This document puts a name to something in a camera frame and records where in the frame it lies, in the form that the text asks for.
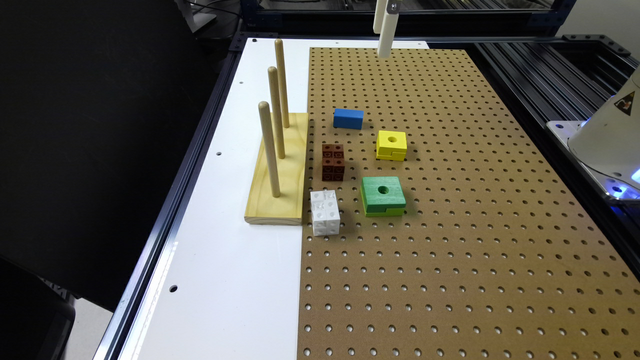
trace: cube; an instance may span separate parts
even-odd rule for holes
[[[311,192],[313,236],[340,233],[340,209],[335,190]]]
[[[344,165],[344,148],[341,144],[322,145],[322,181],[342,181]]]
[[[364,111],[336,109],[333,113],[333,127],[345,129],[362,129]]]
[[[407,156],[407,134],[402,131],[378,131],[376,159],[404,161]]]
[[[363,177],[360,187],[365,216],[402,216],[407,201],[397,176]]]

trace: blue block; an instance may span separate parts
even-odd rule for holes
[[[336,109],[333,113],[333,127],[362,130],[364,111]]]

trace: green block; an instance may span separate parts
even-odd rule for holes
[[[402,215],[404,215],[404,208],[388,208],[385,212],[367,212],[367,210],[364,211],[364,216],[366,217]]]
[[[365,214],[387,213],[389,209],[399,208],[404,212],[407,202],[402,193],[400,179],[397,176],[363,177],[360,187]]]

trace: wooden dowel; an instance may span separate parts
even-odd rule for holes
[[[269,104],[261,101],[258,104],[260,124],[262,125],[262,139],[264,151],[267,155],[267,169],[269,170],[269,182],[271,183],[271,195],[280,197],[280,181],[278,180],[278,164],[276,162],[276,150],[273,144],[273,130],[271,126],[271,112]]]
[[[273,106],[273,128],[276,139],[276,153],[278,158],[284,159],[284,132],[280,111],[280,94],[278,90],[278,70],[269,67],[269,89],[271,90],[271,106]]]
[[[287,98],[287,75],[284,69],[284,46],[282,39],[276,39],[276,65],[278,66],[278,85],[280,86],[282,125],[286,129],[289,128],[289,100]]]

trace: wooden base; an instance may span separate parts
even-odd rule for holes
[[[264,142],[253,173],[244,221],[256,225],[302,224],[305,154],[307,153],[308,114],[289,114],[290,126],[284,129],[285,158],[278,159],[280,197],[271,196]]]

